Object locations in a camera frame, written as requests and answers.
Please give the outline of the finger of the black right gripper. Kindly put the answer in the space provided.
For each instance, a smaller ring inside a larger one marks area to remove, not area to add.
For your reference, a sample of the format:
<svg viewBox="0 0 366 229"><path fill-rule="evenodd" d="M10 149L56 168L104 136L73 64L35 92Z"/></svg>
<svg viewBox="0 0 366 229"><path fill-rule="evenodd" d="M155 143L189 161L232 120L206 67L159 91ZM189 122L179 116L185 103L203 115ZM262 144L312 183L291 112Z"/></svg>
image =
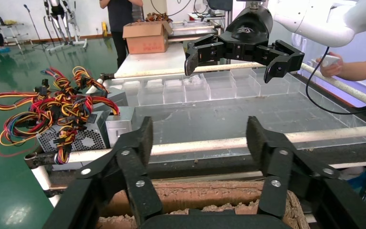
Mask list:
<svg viewBox="0 0 366 229"><path fill-rule="evenodd" d="M305 56L304 52L282 40L276 40L266 51L268 65L264 74L265 83L273 78L283 78L288 72L300 70Z"/></svg>
<svg viewBox="0 0 366 229"><path fill-rule="evenodd" d="M224 43L218 36L208 34L187 44L185 52L184 73L191 75L200 63L217 61L224 56Z"/></svg>

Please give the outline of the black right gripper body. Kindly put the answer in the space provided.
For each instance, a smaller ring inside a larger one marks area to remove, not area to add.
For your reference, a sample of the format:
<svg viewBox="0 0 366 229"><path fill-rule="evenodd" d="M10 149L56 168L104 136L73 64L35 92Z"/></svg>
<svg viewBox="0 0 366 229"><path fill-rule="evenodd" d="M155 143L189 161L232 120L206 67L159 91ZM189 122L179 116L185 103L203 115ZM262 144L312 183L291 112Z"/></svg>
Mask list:
<svg viewBox="0 0 366 229"><path fill-rule="evenodd" d="M219 35L223 45L219 56L225 59L247 62L271 62L276 53L269 46L269 35L273 27L270 11L259 6L243 9L225 32Z"/></svg>

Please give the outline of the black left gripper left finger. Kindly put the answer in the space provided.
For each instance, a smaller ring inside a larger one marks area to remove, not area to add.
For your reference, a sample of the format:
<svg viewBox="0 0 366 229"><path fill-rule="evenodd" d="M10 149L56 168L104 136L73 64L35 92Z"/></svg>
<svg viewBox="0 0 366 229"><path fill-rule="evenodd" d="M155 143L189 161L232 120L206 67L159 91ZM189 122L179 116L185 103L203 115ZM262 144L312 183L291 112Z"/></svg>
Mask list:
<svg viewBox="0 0 366 229"><path fill-rule="evenodd" d="M147 173L153 121L122 134L112 150L77 171L43 225L45 229L93 229L113 196L125 191L138 224L161 214L162 203Z"/></svg>

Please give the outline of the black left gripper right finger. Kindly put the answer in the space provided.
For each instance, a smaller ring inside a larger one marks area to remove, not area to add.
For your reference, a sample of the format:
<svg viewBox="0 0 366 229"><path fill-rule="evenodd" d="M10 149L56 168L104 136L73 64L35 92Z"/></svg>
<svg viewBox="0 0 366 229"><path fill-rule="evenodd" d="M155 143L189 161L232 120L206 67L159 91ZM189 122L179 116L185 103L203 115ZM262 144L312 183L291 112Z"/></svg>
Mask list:
<svg viewBox="0 0 366 229"><path fill-rule="evenodd" d="M258 214L282 219L286 195L310 203L322 229L366 229L366 203L332 166L298 150L282 133L264 129L255 116L246 127L253 161L265 177Z"/></svg>

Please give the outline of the operator hand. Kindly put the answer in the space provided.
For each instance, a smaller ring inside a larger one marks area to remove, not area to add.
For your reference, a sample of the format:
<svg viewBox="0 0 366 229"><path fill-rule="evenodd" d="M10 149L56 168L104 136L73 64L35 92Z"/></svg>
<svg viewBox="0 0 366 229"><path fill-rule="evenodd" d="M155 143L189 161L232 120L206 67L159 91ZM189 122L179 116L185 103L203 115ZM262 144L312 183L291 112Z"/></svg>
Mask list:
<svg viewBox="0 0 366 229"><path fill-rule="evenodd" d="M328 56L335 56L337 58L337 61L334 62L332 65L323 66L323 63L326 61L326 58ZM315 61L317 63L321 63L320 66L319 66L320 67L320 72L324 77L332 77L332 76L335 76L335 75L339 75L342 71L342 68L343 68L343 59L342 59L342 57L339 54L336 54L334 52L329 52L325 56L323 61L321 61L320 58L317 58Z"/></svg>

